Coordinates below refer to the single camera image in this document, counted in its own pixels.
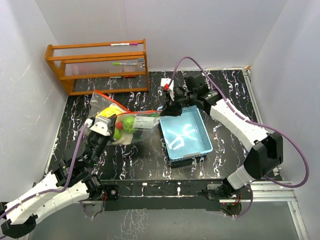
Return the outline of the yellow banana bunch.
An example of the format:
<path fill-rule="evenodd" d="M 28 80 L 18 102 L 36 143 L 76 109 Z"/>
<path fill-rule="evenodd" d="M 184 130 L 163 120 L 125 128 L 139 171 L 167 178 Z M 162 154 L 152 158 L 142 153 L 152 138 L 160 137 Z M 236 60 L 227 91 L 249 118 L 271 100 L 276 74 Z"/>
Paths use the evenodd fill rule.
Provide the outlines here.
<path fill-rule="evenodd" d="M 102 110 L 101 112 L 99 112 L 96 115 L 96 118 L 98 118 L 98 117 L 109 118 L 113 114 L 119 115 L 121 113 L 122 113 L 122 111 L 117 106 L 109 106 L 109 107 L 105 108 L 104 110 Z"/>

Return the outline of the red strawberry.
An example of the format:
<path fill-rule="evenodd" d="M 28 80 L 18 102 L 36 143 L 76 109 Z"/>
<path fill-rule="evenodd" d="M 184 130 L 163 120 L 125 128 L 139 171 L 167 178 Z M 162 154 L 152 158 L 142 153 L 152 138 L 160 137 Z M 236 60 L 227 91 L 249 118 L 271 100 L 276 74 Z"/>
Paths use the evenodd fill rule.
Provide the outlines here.
<path fill-rule="evenodd" d="M 121 121 L 118 121 L 115 124 L 115 128 L 118 129 L 118 130 L 122 130 L 123 129 L 123 123 Z"/>

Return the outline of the dark green round vegetable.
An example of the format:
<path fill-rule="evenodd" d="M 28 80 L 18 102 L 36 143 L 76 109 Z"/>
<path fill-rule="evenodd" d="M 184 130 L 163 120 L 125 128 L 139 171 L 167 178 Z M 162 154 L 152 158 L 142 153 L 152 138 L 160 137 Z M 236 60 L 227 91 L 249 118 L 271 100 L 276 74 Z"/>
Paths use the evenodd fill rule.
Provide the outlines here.
<path fill-rule="evenodd" d="M 126 116 L 122 120 L 122 129 L 126 133 L 133 134 L 136 130 L 134 129 L 134 122 L 135 117 L 134 116 Z"/>

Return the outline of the light green round fruit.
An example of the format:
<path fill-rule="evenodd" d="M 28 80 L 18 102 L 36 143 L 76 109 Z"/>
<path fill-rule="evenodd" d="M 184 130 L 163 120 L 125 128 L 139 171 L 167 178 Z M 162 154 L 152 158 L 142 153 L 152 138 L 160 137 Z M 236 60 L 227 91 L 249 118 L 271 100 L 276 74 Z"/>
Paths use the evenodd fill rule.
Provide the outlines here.
<path fill-rule="evenodd" d="M 114 138 L 116 141 L 120 140 L 121 137 L 122 137 L 122 135 L 123 135 L 122 129 L 119 129 L 119 128 L 115 128 L 115 129 L 114 129 L 113 138 Z"/>

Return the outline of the clear zip top bag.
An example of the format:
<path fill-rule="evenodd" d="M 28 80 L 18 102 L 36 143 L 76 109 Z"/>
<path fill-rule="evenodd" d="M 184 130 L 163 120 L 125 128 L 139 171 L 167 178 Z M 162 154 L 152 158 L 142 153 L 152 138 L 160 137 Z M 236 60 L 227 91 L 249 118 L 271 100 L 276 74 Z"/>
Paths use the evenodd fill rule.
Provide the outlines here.
<path fill-rule="evenodd" d="M 122 113 L 130 113 L 131 111 L 119 102 L 113 100 L 109 96 L 103 94 L 99 90 L 94 90 L 90 100 L 90 111 L 88 118 L 91 117 L 110 117 L 112 115 L 120 115 Z"/>

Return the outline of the clear zip bag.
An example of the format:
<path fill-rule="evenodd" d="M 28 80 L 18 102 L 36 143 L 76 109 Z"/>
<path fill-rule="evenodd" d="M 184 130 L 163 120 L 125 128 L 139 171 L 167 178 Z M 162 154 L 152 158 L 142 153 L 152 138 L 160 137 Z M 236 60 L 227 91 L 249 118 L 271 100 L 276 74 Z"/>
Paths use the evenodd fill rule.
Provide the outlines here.
<path fill-rule="evenodd" d="M 91 117 L 110 117 L 112 115 L 120 115 L 122 113 L 130 113 L 131 111 L 119 102 L 113 100 L 109 96 L 103 94 L 99 90 L 94 90 L 90 100 L 90 111 L 88 118 Z"/>
<path fill-rule="evenodd" d="M 122 122 L 125 117 L 132 116 L 135 117 L 133 128 L 135 129 L 133 134 L 132 143 L 137 143 L 140 141 L 144 141 L 151 137 L 160 123 L 160 111 L 158 110 L 150 110 L 150 111 L 139 111 L 139 112 L 126 112 L 117 115 L 116 122 Z M 122 129 L 122 135 L 128 135 Z M 116 140 L 111 136 L 110 141 L 107 143 L 108 146 L 117 146 L 114 145 Z"/>

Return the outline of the white garlic bulb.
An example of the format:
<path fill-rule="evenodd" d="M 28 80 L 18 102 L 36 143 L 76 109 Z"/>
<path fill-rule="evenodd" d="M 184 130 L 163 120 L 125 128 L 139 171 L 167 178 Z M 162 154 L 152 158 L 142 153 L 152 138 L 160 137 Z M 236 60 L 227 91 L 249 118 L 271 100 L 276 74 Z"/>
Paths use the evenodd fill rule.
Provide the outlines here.
<path fill-rule="evenodd" d="M 124 134 L 119 140 L 116 140 L 114 145 L 130 145 L 133 141 L 133 134 Z"/>

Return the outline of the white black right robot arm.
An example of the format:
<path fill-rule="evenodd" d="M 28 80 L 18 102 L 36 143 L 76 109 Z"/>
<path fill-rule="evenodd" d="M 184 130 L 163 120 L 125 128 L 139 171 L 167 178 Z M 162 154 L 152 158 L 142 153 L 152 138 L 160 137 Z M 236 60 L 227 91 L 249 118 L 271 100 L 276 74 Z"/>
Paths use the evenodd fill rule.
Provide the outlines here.
<path fill-rule="evenodd" d="M 221 194 L 233 199 L 240 194 L 242 187 L 265 177 L 283 163 L 283 137 L 280 133 L 268 132 L 265 127 L 250 121 L 223 97 L 217 87 L 210 89 L 202 74 L 184 80 L 187 88 L 175 87 L 170 78 L 161 79 L 160 89 L 165 94 L 161 116 L 177 118 L 182 115 L 184 107 L 196 106 L 222 123 L 248 152 L 243 164 L 218 187 Z"/>

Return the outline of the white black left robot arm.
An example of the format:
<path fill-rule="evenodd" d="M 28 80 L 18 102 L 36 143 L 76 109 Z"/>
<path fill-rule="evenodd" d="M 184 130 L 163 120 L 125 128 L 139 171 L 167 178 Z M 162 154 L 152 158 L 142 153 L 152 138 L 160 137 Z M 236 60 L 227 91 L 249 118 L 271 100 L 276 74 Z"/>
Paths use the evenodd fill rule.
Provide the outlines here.
<path fill-rule="evenodd" d="M 91 117 L 85 121 L 75 143 L 71 159 L 61 162 L 39 183 L 11 202 L 1 202 L 3 237 L 19 239 L 32 232 L 51 214 L 84 200 L 97 200 L 104 185 L 89 168 L 99 161 L 113 139 L 116 115 Z"/>

